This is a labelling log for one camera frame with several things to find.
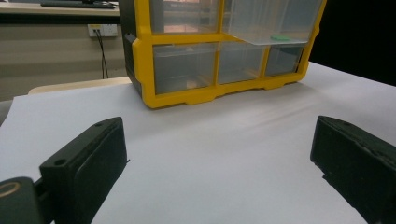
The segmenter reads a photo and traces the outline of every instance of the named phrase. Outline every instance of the white table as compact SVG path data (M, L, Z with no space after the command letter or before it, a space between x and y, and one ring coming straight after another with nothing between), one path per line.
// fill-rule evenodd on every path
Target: white table
M311 63L300 83L151 110L132 84L16 97L0 179L121 116L128 163L93 223L365 223L309 160L318 115L396 145L396 88Z

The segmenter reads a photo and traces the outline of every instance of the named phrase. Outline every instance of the table surface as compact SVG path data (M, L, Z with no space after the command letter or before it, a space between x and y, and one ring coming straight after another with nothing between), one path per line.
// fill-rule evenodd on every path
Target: table surface
M127 84L127 83L131 83L131 79L129 79L128 77L113 77L107 79L41 86L31 89L28 94L38 94L49 91L67 91L67 90L75 90L81 88L100 87L100 86L109 86L109 85L118 85L118 84Z
M80 16L119 16L119 9L42 7L35 3L0 2L0 13L18 14L55 14Z
M396 88L315 63L298 83L199 105L146 107L132 84L16 97L0 179L122 117L128 158L93 223L365 223L309 160L319 115L396 145Z

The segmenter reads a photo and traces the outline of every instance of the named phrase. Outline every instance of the wall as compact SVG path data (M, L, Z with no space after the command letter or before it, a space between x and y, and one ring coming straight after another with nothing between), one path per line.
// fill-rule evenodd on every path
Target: wall
M109 77L125 77L119 36L103 37ZM102 78L102 52L87 25L0 25L0 101L38 86Z
M328 0L310 61L396 86L393 3Z

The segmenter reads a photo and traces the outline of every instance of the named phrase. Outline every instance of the black cable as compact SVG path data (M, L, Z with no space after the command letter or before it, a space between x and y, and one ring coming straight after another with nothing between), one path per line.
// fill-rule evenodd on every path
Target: black cable
M94 30L96 33L96 37L98 38L100 48L102 50L102 79L105 79L105 69L106 69L106 77L108 78L108 72L107 72L107 63L106 63L106 57L105 57L105 50L103 48L103 40L102 40L102 35L100 31Z

